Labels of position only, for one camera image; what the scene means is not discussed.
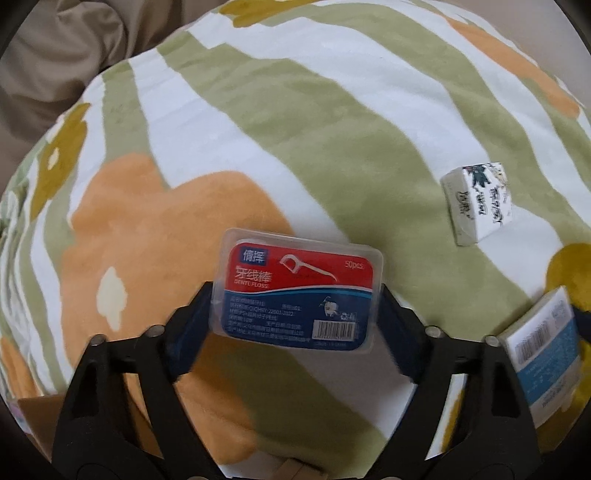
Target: screw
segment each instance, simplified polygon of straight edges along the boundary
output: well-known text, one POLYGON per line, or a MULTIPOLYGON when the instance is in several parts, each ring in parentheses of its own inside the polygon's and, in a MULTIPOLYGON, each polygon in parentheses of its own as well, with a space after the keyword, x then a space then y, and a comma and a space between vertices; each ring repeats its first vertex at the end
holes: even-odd
POLYGON ((494 335, 485 336, 484 341, 487 345, 490 345, 490 346, 500 346, 501 345, 499 339, 497 337, 495 337, 494 335))
POLYGON ((425 328, 425 333, 427 334, 427 336, 429 336, 431 338, 439 338, 443 335, 443 332, 441 331, 441 329, 439 327, 435 327, 433 325, 425 328))
POLYGON ((146 337, 159 337, 164 333, 164 325, 152 325, 144 333, 146 337))
POLYGON ((100 345, 101 343, 105 343, 107 341, 107 337, 106 335, 103 335, 102 333, 98 333, 97 335, 95 335, 93 338, 90 339, 90 344, 92 346, 97 346, 100 345))

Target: plush blanket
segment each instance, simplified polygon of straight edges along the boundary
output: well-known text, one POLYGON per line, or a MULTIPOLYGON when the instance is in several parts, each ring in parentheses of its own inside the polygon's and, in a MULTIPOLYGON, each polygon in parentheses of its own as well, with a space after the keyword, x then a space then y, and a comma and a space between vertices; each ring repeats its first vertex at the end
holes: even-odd
MULTIPOLYGON (((9 398, 65 391, 95 333, 164 323, 234 226, 380 249, 384 283, 452 336, 498 333, 560 285, 591 321, 588 113, 437 1, 230 1, 96 77, 26 156, 0 220, 9 398), (440 179, 487 162, 505 167, 514 221, 458 247, 440 179)), ((226 472, 261 478, 277 457, 363 475, 413 391, 379 334, 365 354, 211 334, 177 388, 226 472)), ((584 375, 543 449, 590 394, 584 375)))

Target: plastic container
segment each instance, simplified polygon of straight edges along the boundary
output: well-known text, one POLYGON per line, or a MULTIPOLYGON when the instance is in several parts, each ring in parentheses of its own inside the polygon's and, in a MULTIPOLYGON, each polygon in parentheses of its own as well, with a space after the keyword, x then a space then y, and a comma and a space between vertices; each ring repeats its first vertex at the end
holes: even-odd
POLYGON ((371 344, 384 258, 365 245, 228 230, 213 286, 219 335, 288 348, 371 344))

